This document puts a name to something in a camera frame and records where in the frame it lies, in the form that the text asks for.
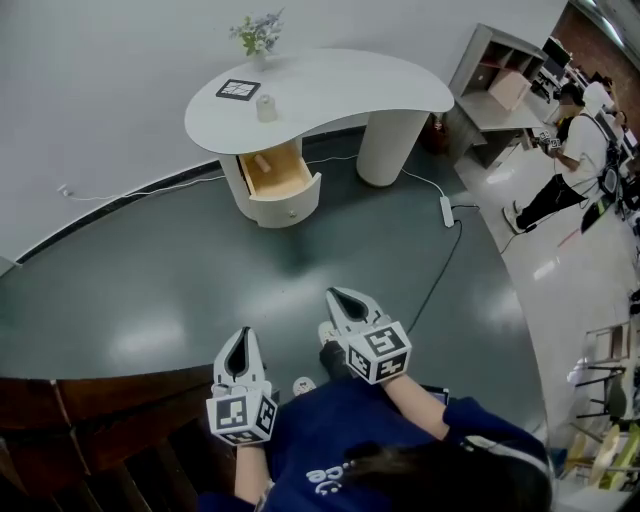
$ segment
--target wall outlet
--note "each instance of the wall outlet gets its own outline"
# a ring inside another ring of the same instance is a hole
[[[73,192],[67,187],[67,185],[61,185],[58,187],[58,193],[62,194],[64,197],[69,197],[73,194]]]

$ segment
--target blue t-shirt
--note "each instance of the blue t-shirt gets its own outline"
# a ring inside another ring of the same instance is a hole
[[[450,430],[444,442],[459,444],[469,435],[510,446],[536,458],[544,447],[533,436],[488,413],[472,398],[452,400],[444,421]],[[390,500],[375,491],[343,487],[345,451],[367,442],[411,447],[435,439],[406,420],[380,386],[362,379],[330,382],[301,395],[278,410],[271,441],[265,444],[269,472],[275,485],[264,505],[275,511],[385,511]],[[205,494],[200,510],[251,512],[251,505],[236,497]]]

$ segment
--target flower vase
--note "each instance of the flower vase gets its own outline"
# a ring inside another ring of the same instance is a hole
[[[267,69],[267,56],[264,52],[253,53],[251,54],[251,63],[256,71],[262,72]]]

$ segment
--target dark green floor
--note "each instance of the dark green floor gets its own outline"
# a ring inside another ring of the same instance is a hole
[[[357,153],[360,136],[307,144],[307,161]],[[455,171],[414,149],[406,168],[469,203]],[[307,220],[259,228],[224,180],[153,196],[81,229],[0,279],[0,375],[105,377],[212,362],[238,328],[258,332],[268,375],[325,379],[317,327],[324,291],[355,288],[405,326],[455,242],[438,192],[401,174],[364,185],[355,160],[312,166],[321,201]],[[544,419],[542,390],[507,270],[480,215],[454,210],[464,232],[411,336],[410,374],[471,394],[515,423]]]

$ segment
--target open drawer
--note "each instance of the open drawer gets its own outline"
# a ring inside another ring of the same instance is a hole
[[[254,160],[260,154],[270,165],[264,172]],[[322,175],[311,176],[294,141],[260,151],[238,155],[249,188],[251,212],[258,225],[283,228],[313,213],[320,199]]]

